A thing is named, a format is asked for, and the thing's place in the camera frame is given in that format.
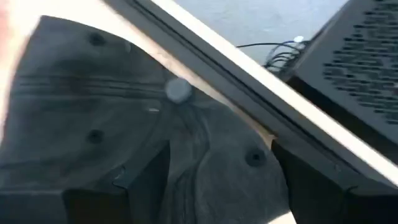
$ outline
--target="concrete ground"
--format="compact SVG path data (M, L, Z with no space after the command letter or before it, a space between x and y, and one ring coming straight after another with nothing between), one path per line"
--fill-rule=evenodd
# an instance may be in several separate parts
M175 0L234 45L311 39L348 0ZM244 49L263 63L272 47Z

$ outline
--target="screw hole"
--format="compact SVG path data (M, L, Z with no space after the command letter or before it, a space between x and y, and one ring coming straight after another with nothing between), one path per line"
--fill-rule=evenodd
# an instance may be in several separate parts
M263 166L266 162L266 155L260 149L253 149L246 154L246 163L251 167Z
M90 34L88 41L92 46L104 46L106 44L105 38L97 33Z
M100 130L91 130L90 133L88 133L87 135L87 140L93 144L101 143L103 141L103 138L104 132Z
M254 159L254 160L260 160L260 156L257 155L257 154L255 154L255 155L253 155L253 159Z

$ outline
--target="cable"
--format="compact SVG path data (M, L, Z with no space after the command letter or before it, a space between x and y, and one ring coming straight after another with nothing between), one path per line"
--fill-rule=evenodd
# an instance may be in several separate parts
M263 65L263 67L265 69L268 69L268 68L278 68L279 70L282 69L281 67L278 67L278 66L275 66L275 65Z
M239 45L239 46L236 46L236 47L237 47L237 48L241 48L241 47L252 47L252 46L260 46L260 45L277 45L276 48L278 48L278 47L280 47L280 46L283 46L283 47L289 47L289 48L291 48L291 49L300 51L299 48L290 46L290 45L285 44L285 43L279 43L279 44L278 44L278 43L255 43L255 44Z
M291 60L291 59L293 59L292 57L288 57L288 56L283 56L283 55L278 55L278 56L274 56L272 59L271 59L271 61L273 61L273 60L275 60L275 59L278 59L278 58L284 58L284 59L286 59L286 60Z
M270 63L269 65L274 65L277 62L285 62L286 63L286 62L288 62L288 60L278 59L278 60L272 61L272 63Z
M281 43L281 44L287 45L287 44L291 44L291 43L295 43L295 42L294 42L293 40L288 40L288 41L285 41L285 42L283 42L283 43ZM275 53L275 51L276 51L279 47L280 47L280 45L274 47L274 48L268 53L267 61L269 61L269 60L271 59L272 55Z
M292 56L292 57L296 57L296 56L298 56L299 54L295 54L295 53L292 53L292 52L282 52L282 53L276 54L273 58L279 57L279 56L281 56L281 55L290 55L290 56Z

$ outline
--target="perforated vent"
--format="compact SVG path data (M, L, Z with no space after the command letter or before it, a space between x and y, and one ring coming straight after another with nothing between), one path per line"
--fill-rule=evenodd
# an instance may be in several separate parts
M371 108L387 124L398 125L398 3L374 0L362 24L324 64L324 79Z

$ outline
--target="black wire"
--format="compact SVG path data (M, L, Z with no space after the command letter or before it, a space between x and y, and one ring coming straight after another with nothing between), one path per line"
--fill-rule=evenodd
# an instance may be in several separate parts
M283 60L283 59L278 59L278 60L275 60L275 61L272 61L272 63L270 63L270 65L273 65L273 64L275 64L275 63L277 63L277 62L288 62L287 60Z
M295 42L294 42L293 40L288 40L288 41L283 42L282 44L292 44L292 43L295 43ZM271 57L273 56L273 54L276 52L276 50L277 50L279 47L280 47L280 45L274 47L272 50L269 51L269 53L268 53L268 55L267 55L266 62L269 62L269 61L272 60Z
M292 56L292 57L296 57L296 56L298 56L299 54L295 54L295 53L292 53L292 52L282 52L282 53L279 53L279 54L275 54L275 56L274 56L273 58L279 57L279 56L281 56L281 55L290 55L290 56Z
M278 68L281 69L281 67L275 66L275 65L264 65L264 68Z
M283 55L278 55L278 56L274 56L272 59L271 59L271 61L273 61L273 60L276 60L276 59L279 59L279 58L284 58L284 59L286 59L286 60L292 60L293 58L292 57L288 57L288 56L283 56Z
M255 44L239 45L239 46L236 46L236 47L237 48L241 48L241 47L259 46L259 45L278 45L278 46L289 47L291 49L300 51L300 49L297 48L297 47L293 47L293 46L290 46L289 44L283 44L283 43L255 43Z

